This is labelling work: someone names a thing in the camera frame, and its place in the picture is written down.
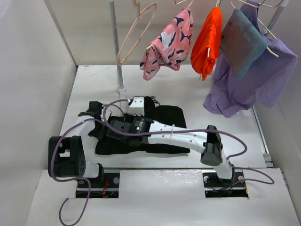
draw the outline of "pink patterned cloth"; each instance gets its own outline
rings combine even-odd
[[[152,47],[145,51],[140,63],[145,80],[152,79],[161,66],[180,69],[190,51],[192,25],[191,9],[187,7],[150,43]]]

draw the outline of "white tabletop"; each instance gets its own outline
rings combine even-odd
[[[241,138],[248,146],[246,154],[233,158],[237,166],[265,168],[262,140],[252,111],[240,111],[231,118],[216,115],[203,107],[211,89],[211,76],[200,81],[191,65],[182,65],[175,72],[162,67],[151,81],[143,79],[137,65],[122,66],[126,97],[155,96],[162,105],[175,105],[183,109],[187,128],[205,129],[215,125]],[[79,66],[61,134],[76,121],[77,115],[87,110],[89,101],[108,104],[119,98],[115,65]],[[118,110],[111,108],[115,115]],[[227,155],[243,150],[240,143],[222,135],[224,152]],[[210,168],[200,163],[200,154],[191,150],[189,154],[152,154],[134,152],[130,154],[96,155],[97,139],[87,137],[84,141],[86,160],[101,163],[106,168]]]
[[[119,198],[90,199],[77,226],[299,226],[279,169],[262,169],[274,185],[246,182],[249,198],[205,198],[202,170],[122,170]],[[244,170],[245,178],[267,181]],[[43,171],[26,226],[71,225],[85,199],[76,182],[58,183]]]

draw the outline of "black cloth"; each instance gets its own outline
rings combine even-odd
[[[153,97],[144,98],[145,117],[161,122],[166,125],[172,126],[173,124],[177,127],[186,128],[186,122],[183,114],[183,110],[177,106],[159,105],[155,107]],[[132,122],[134,116],[128,115],[125,117],[111,116],[109,122],[113,119],[122,119],[126,122]],[[148,153],[189,153],[190,149],[176,147],[173,145],[163,144],[141,144],[136,147],[129,146],[121,141],[115,140],[110,137],[104,136],[103,139],[99,140],[96,148],[96,154],[110,155],[110,154],[127,154],[136,151],[146,151]]]

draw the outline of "bolt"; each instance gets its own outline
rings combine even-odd
[[[209,180],[209,177],[208,176],[204,176],[204,182],[207,184],[208,183],[208,180]]]
[[[244,178],[243,176],[239,176],[239,177],[238,177],[238,180],[239,180],[239,181],[244,181],[245,178]]]
[[[119,178],[114,178],[114,179],[113,179],[113,182],[114,182],[115,184],[119,184]]]

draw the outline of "purple cloth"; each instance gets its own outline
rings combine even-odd
[[[257,23],[258,9],[244,4],[240,10],[260,32]],[[231,117],[239,110],[250,109],[256,102],[266,107],[272,107],[277,102],[297,64],[297,56],[280,39],[266,40],[269,48],[279,58],[265,50],[251,64],[242,80],[233,76],[221,52],[214,71],[214,86],[204,102],[207,110]]]

